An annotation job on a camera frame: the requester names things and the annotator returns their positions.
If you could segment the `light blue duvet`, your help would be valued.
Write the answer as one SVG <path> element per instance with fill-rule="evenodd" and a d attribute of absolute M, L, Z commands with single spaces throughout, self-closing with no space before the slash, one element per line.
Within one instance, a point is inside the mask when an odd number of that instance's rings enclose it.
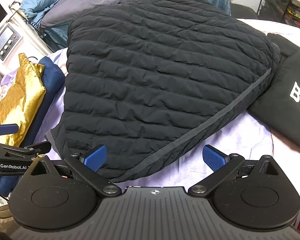
<path fill-rule="evenodd" d="M 19 9 L 32 25 L 39 26 L 43 17 L 58 1 L 59 0 L 22 0 Z"/>

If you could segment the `black quilted jacket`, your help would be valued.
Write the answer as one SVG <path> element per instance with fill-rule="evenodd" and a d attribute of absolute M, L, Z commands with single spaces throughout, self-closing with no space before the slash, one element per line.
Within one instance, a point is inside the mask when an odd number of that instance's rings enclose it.
<path fill-rule="evenodd" d="M 204 0 L 135 0 L 81 12 L 68 28 L 61 158 L 103 145 L 99 174 L 153 175 L 245 111 L 280 50 Z"/>

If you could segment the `black garment white lettering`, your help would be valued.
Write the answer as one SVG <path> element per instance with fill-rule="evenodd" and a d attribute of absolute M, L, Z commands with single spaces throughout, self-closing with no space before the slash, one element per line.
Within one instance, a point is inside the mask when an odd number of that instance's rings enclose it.
<path fill-rule="evenodd" d="M 280 64 L 248 112 L 300 147 L 300 47 L 277 34 L 267 37 L 280 49 Z"/>

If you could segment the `gold shiny fabric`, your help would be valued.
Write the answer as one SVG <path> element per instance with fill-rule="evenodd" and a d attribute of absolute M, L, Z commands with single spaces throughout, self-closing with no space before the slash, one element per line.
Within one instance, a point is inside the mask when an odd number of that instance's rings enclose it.
<path fill-rule="evenodd" d="M 20 67 L 6 96 L 0 101 L 0 124 L 17 124 L 15 134 L 0 135 L 0 143 L 20 146 L 42 103 L 46 89 L 42 82 L 44 65 L 32 63 L 19 54 Z"/>

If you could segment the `white device with screen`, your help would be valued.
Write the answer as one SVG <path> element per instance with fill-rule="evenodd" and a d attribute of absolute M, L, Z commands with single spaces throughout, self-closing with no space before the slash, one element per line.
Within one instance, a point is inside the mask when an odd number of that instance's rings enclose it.
<path fill-rule="evenodd" d="M 0 0 L 0 74 L 6 75 L 19 66 L 19 54 L 38 62 L 49 51 L 23 19 Z"/>

